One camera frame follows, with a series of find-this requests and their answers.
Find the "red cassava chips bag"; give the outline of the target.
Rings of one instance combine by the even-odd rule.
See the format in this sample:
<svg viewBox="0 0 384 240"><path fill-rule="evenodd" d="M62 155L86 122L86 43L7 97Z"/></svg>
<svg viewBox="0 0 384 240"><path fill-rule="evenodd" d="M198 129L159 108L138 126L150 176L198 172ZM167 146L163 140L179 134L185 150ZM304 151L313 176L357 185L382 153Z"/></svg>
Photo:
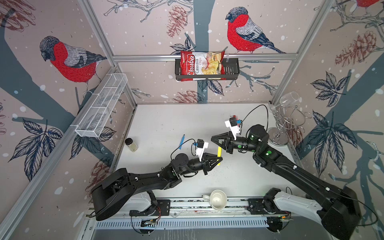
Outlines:
<svg viewBox="0 0 384 240"><path fill-rule="evenodd" d="M224 75L222 52L191 52L181 51L181 76L192 76L193 78L180 79L181 82L202 80L197 76L202 75Z"/></svg>

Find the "chrome glass holder stand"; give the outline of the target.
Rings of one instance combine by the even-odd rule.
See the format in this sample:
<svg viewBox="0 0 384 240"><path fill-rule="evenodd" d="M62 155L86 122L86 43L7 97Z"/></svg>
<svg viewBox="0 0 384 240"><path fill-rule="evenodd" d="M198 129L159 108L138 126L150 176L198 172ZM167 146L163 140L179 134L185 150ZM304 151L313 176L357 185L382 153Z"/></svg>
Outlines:
<svg viewBox="0 0 384 240"><path fill-rule="evenodd" d="M302 112L298 106L278 106L273 110L276 126L268 129L269 141L278 146L292 142L297 147L305 133L304 124L312 118L309 112Z"/></svg>

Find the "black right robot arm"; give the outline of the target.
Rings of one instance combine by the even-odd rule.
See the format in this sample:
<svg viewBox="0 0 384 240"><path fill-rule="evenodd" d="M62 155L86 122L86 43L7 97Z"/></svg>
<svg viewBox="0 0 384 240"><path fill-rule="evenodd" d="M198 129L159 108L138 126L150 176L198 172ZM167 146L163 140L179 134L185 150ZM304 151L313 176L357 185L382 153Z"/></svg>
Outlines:
<svg viewBox="0 0 384 240"><path fill-rule="evenodd" d="M234 149L252 152L260 167L283 177L309 196L297 197L272 188L263 199L266 212L295 213L322 225L339 240L350 239L362 218L356 193L348 187L340 189L328 184L300 168L270 147L269 137L264 126L254 125L246 138L228 132L212 136L211 141L229 154Z"/></svg>

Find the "white mesh wall shelf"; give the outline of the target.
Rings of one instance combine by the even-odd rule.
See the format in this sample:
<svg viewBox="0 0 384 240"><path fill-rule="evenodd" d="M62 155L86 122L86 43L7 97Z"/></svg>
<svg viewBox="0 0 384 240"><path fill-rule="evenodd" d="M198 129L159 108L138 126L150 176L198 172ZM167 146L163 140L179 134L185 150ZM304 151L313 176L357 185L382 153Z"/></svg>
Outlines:
<svg viewBox="0 0 384 240"><path fill-rule="evenodd" d="M96 94L92 105L77 125L75 132L80 137L100 137L128 81L126 75L120 73L107 75L107 78L101 91Z"/></svg>

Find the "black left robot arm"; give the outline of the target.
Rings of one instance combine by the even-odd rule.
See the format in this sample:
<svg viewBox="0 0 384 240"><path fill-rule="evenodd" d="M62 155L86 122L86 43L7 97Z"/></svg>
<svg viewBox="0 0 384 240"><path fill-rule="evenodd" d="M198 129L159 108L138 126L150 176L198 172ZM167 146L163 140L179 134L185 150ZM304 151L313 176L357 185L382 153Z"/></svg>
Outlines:
<svg viewBox="0 0 384 240"><path fill-rule="evenodd" d="M159 172L134 174L125 168L118 169L91 190L96 220L103 221L115 215L133 195L174 188L182 182L182 176L190 178L199 171L207 175L222 160L209 153L204 153L201 159L189 159L181 153Z"/></svg>

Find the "clear wine glass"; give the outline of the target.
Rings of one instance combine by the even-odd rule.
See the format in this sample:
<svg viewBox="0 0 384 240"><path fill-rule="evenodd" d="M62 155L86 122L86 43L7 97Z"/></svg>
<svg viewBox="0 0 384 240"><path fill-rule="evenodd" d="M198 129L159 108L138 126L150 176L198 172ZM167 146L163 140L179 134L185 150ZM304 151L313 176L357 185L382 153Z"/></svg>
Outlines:
<svg viewBox="0 0 384 240"><path fill-rule="evenodd" d="M277 104L268 104L267 109L269 112L274 113L281 107L288 107L294 105L298 100L300 96L296 92L289 92L285 95L283 95Z"/></svg>

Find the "small glass spice jar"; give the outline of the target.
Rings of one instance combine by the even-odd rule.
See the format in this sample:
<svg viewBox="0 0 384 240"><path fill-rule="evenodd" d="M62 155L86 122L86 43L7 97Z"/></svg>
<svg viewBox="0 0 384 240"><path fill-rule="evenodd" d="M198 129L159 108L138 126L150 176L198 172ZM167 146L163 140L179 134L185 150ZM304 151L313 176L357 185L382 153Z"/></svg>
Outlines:
<svg viewBox="0 0 384 240"><path fill-rule="evenodd" d="M132 138L125 139L125 145L130 149L131 152L135 152L138 149L138 145Z"/></svg>

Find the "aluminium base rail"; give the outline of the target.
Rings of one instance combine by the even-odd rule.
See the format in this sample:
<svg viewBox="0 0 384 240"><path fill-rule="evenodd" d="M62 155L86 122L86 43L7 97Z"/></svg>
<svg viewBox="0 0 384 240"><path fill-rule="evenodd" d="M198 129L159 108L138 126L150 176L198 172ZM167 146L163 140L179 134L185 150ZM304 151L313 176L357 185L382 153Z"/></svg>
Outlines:
<svg viewBox="0 0 384 240"><path fill-rule="evenodd" d="M223 210L214 210L202 198L158 199L159 207L148 216L130 216L128 211L97 221L85 222L85 233L96 230L133 230L148 235L160 230L223 229L223 228L271 228L274 224L283 229L293 215L277 211L267 213L262 198L229 197Z"/></svg>

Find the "blue highlighter pen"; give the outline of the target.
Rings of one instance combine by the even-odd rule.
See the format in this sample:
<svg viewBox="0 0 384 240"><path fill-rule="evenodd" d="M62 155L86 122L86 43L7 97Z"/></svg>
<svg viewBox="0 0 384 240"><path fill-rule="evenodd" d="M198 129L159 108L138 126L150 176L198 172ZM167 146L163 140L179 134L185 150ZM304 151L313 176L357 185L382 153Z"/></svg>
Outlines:
<svg viewBox="0 0 384 240"><path fill-rule="evenodd" d="M184 134L184 135L182 136L182 138L181 138L181 142L180 142L180 145L179 145L179 147L178 147L179 150L181 150L182 145L183 145L183 143L184 143L184 140L185 140L185 134Z"/></svg>

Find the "yellow highlighter pen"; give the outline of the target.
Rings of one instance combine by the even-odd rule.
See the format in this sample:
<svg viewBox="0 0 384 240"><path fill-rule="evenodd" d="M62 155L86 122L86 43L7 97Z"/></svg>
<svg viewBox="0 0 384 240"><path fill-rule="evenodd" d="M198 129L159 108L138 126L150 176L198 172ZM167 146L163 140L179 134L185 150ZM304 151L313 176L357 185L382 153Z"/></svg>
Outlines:
<svg viewBox="0 0 384 240"><path fill-rule="evenodd" d="M221 157L222 155L222 148L221 147L218 147L218 153L217 153L217 156L218 157Z"/></svg>

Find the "white ceramic cup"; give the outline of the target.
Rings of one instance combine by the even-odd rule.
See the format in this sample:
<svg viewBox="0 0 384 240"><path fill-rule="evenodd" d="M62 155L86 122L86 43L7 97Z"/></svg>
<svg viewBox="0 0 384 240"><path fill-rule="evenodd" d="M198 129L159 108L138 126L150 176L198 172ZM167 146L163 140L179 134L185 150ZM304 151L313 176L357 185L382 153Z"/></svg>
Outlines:
<svg viewBox="0 0 384 240"><path fill-rule="evenodd" d="M228 197L222 190L214 190L209 196L202 195L202 198L208 201L216 211L223 210L228 203Z"/></svg>

